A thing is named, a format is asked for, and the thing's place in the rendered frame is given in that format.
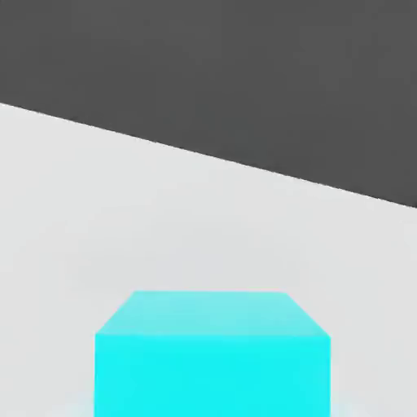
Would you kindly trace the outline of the small cyan cube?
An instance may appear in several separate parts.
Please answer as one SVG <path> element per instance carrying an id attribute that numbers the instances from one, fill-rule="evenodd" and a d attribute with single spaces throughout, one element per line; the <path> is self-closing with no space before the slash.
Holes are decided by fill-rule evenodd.
<path id="1" fill-rule="evenodd" d="M 94 417 L 331 417 L 330 336 L 282 292 L 136 291 L 95 335 Z"/>

